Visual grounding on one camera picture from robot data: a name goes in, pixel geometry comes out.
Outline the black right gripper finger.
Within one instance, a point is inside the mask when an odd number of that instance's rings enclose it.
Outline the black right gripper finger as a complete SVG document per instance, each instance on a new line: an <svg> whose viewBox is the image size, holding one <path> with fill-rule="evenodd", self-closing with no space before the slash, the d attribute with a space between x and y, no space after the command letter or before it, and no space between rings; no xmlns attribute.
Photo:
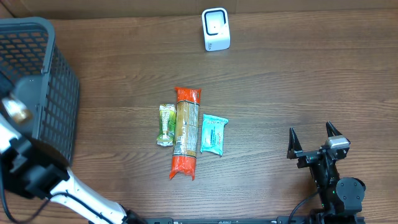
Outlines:
<svg viewBox="0 0 398 224"><path fill-rule="evenodd" d="M289 146L287 149L288 159L297 159L303 153L303 149L294 131L294 128L289 129Z"/></svg>
<svg viewBox="0 0 398 224"><path fill-rule="evenodd" d="M326 131L328 137L341 136L341 133L333 126L330 121L326 122Z"/></svg>

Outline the teal wet wipes pack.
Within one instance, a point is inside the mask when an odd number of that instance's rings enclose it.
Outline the teal wet wipes pack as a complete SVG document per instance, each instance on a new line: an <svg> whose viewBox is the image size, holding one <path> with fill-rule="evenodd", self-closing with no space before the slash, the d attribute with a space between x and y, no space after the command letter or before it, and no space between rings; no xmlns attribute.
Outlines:
<svg viewBox="0 0 398 224"><path fill-rule="evenodd" d="M200 152L212 152L219 156L223 155L224 127L229 123L226 118L203 115L201 131Z"/></svg>

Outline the orange noodle package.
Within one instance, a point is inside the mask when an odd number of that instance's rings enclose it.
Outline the orange noodle package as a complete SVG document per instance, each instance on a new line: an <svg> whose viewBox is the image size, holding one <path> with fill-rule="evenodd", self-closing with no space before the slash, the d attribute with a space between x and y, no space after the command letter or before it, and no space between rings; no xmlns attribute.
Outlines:
<svg viewBox="0 0 398 224"><path fill-rule="evenodd" d="M178 173L195 179L201 89L175 87L177 115L169 179Z"/></svg>

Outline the green snack pouch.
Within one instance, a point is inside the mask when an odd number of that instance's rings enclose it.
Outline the green snack pouch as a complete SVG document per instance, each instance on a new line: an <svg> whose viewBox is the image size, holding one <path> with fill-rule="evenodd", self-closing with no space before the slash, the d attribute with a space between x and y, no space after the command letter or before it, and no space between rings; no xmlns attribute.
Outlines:
<svg viewBox="0 0 398 224"><path fill-rule="evenodd" d="M177 110L173 104L159 106L159 135L157 144L163 147L173 146Z"/></svg>

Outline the white cream tube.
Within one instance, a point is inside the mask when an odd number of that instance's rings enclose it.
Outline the white cream tube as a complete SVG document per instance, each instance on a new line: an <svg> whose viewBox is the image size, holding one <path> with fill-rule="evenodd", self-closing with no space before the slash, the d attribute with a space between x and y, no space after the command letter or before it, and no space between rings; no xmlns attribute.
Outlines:
<svg viewBox="0 0 398 224"><path fill-rule="evenodd" d="M24 124L33 118L33 114L28 107L12 94L2 98L1 103L8 116L16 124Z"/></svg>

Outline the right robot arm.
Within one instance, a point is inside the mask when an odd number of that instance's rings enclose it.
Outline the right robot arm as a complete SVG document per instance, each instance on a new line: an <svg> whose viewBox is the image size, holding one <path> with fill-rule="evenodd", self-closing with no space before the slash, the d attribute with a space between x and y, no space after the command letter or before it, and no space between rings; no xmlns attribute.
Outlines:
<svg viewBox="0 0 398 224"><path fill-rule="evenodd" d="M364 223L364 218L357 214L362 211L366 185L358 178L341 178L336 168L336 162L347 156L351 142L331 122L325 126L328 135L325 143L307 152L302 149L294 128L289 129L287 158L297 159L299 169L310 169L317 190L291 211L287 223ZM322 208L295 218L297 210L315 196L319 196Z"/></svg>

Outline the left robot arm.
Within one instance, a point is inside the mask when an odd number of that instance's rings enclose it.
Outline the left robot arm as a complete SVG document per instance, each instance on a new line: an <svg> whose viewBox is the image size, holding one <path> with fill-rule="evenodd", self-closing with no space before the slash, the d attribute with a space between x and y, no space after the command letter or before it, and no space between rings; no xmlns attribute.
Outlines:
<svg viewBox="0 0 398 224"><path fill-rule="evenodd" d="M1 118L1 203L13 223L6 192L44 203L30 223L50 203L59 203L85 217L90 223L144 223L144 219L117 202L110 201L79 180L65 158L48 144L27 138Z"/></svg>

